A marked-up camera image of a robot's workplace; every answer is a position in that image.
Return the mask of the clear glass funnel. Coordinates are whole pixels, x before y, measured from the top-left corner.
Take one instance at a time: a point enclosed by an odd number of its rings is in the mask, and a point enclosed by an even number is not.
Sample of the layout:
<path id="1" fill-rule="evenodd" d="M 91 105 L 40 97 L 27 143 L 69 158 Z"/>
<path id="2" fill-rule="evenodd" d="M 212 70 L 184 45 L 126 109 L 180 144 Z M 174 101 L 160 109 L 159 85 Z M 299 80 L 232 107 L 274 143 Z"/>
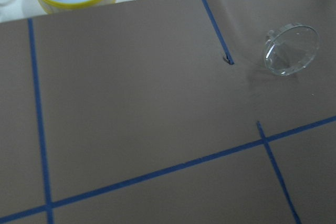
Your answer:
<path id="1" fill-rule="evenodd" d="M 262 58 L 276 76 L 289 76 L 306 68 L 320 48 L 320 36 L 308 25 L 290 23 L 267 33 Z"/>

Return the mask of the brown paper table cover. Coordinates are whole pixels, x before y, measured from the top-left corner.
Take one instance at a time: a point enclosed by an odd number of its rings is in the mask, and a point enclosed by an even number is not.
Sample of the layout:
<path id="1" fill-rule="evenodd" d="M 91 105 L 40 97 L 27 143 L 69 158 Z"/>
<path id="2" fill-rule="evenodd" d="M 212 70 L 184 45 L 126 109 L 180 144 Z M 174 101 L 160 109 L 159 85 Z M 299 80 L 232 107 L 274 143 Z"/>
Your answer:
<path id="1" fill-rule="evenodd" d="M 267 33 L 320 36 L 276 76 Z M 335 223 L 335 0 L 138 0 L 1 23 L 1 223 Z"/>

